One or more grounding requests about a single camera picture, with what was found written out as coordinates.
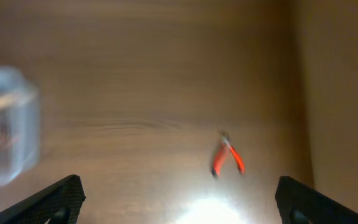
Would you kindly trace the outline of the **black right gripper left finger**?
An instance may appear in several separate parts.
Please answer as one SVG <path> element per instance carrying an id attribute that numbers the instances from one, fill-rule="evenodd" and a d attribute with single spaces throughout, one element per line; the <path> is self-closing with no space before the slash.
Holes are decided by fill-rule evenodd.
<path id="1" fill-rule="evenodd" d="M 76 224 L 85 193 L 78 175 L 69 175 L 0 212 L 0 224 Z"/>

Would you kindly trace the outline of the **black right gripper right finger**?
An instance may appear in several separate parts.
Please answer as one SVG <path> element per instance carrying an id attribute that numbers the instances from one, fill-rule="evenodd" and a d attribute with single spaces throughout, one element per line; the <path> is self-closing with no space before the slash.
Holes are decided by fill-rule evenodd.
<path id="1" fill-rule="evenodd" d="M 358 213 L 309 188 L 281 176 L 275 200 L 283 224 L 358 224 Z"/>

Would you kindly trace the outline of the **red handled pliers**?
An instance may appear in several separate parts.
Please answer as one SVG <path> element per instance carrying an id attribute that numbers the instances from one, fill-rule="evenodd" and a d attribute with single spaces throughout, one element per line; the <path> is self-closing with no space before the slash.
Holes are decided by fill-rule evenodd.
<path id="1" fill-rule="evenodd" d="M 220 131 L 219 135 L 220 135 L 219 148 L 216 151 L 215 155 L 213 156 L 213 160 L 211 163 L 212 176 L 216 179 L 219 177 L 222 166 L 228 154 L 230 154 L 234 158 L 239 173 L 241 175 L 244 175 L 246 172 L 244 161 L 241 155 L 236 151 L 236 149 L 232 145 L 229 134 L 225 131 Z"/>

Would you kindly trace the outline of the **clear plastic container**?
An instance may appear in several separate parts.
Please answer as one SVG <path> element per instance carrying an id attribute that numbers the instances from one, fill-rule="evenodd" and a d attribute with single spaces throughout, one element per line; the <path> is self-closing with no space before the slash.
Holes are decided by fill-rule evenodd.
<path id="1" fill-rule="evenodd" d="M 20 70 L 0 65 L 0 187 L 39 159 L 39 93 Z"/>

